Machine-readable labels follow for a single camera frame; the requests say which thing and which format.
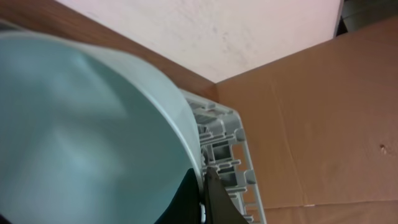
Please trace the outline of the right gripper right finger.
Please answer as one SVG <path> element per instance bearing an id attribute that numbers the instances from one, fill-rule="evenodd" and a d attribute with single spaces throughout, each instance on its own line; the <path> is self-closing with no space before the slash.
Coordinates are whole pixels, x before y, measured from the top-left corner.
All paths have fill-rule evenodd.
<path id="1" fill-rule="evenodd" d="M 207 224 L 248 224 L 234 206 L 216 170 L 206 169 L 204 199 Z"/>

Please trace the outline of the light blue bowl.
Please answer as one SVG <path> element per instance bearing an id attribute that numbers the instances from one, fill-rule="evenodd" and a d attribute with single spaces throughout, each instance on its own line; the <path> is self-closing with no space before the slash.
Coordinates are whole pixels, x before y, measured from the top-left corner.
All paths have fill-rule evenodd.
<path id="1" fill-rule="evenodd" d="M 203 190 L 192 110 L 151 64 L 35 32 L 1 34 L 1 215 L 154 223 L 185 174 Z"/>

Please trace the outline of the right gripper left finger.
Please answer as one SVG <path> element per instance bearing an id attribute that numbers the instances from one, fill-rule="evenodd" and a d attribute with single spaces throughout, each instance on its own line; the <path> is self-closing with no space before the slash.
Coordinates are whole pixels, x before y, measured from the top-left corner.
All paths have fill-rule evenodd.
<path id="1" fill-rule="evenodd" d="M 171 203 L 155 224 L 200 224 L 201 197 L 193 169 L 187 170 Z"/>

